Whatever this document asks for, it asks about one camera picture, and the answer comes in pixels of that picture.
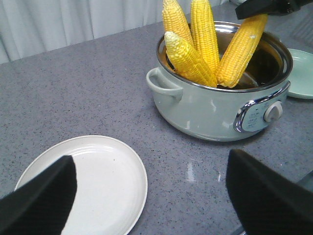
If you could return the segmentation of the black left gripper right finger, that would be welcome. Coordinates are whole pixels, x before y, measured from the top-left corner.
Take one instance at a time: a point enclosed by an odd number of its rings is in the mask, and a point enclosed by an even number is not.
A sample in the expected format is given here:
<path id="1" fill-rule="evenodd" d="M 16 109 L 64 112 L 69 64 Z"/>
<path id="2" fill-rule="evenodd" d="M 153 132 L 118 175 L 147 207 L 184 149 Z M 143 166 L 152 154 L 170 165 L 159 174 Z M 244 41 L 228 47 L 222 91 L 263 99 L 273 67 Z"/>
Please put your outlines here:
<path id="1" fill-rule="evenodd" d="M 240 149 L 230 150 L 226 188 L 247 235 L 311 235 L 313 174 L 298 184 Z"/>

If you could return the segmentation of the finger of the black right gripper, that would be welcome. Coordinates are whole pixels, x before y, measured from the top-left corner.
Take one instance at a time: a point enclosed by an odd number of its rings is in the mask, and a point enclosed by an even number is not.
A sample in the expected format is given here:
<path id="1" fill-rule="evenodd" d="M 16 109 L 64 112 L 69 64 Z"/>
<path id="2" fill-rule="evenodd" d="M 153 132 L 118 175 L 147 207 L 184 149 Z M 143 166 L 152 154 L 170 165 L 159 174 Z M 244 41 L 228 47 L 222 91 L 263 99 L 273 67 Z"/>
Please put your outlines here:
<path id="1" fill-rule="evenodd" d="M 282 16 L 292 12 L 292 0 L 246 0 L 235 9 L 239 20 L 261 14 Z"/>

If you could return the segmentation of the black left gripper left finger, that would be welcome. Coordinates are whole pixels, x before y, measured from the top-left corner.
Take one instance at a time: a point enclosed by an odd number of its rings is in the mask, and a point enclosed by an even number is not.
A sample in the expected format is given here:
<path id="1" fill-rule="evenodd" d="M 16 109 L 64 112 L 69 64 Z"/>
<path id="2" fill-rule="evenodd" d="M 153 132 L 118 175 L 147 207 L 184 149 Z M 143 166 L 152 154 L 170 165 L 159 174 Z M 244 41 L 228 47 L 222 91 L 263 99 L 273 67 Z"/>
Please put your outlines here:
<path id="1" fill-rule="evenodd" d="M 0 201 L 2 235 L 59 235 L 77 192 L 71 156 L 62 156 Z"/>

